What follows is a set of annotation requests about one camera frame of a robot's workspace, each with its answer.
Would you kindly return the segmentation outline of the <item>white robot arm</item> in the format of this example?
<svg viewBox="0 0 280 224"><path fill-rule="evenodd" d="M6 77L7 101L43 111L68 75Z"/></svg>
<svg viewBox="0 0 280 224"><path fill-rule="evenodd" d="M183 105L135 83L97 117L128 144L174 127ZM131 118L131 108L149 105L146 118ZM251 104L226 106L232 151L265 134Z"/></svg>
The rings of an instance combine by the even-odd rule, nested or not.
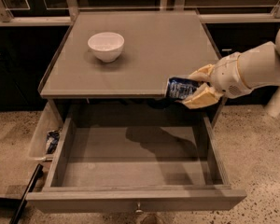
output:
<svg viewBox="0 0 280 224"><path fill-rule="evenodd" d="M267 42L245 52L234 52L189 75L202 86L181 101L189 109L216 104L221 97L229 99L250 94L253 90L278 86L265 111L271 117L280 114L280 29L275 42Z"/></svg>

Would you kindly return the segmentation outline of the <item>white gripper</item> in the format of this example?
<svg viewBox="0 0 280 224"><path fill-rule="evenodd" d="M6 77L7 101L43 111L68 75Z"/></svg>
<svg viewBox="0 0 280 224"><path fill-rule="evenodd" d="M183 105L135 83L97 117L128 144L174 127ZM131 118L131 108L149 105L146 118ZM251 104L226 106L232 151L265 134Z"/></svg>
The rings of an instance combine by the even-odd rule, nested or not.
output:
<svg viewBox="0 0 280 224"><path fill-rule="evenodd" d="M252 92L240 75L240 52L223 57L215 65L208 64L189 75L189 79L204 83L181 103L189 109L198 109L216 104L223 94L230 99Z"/></svg>

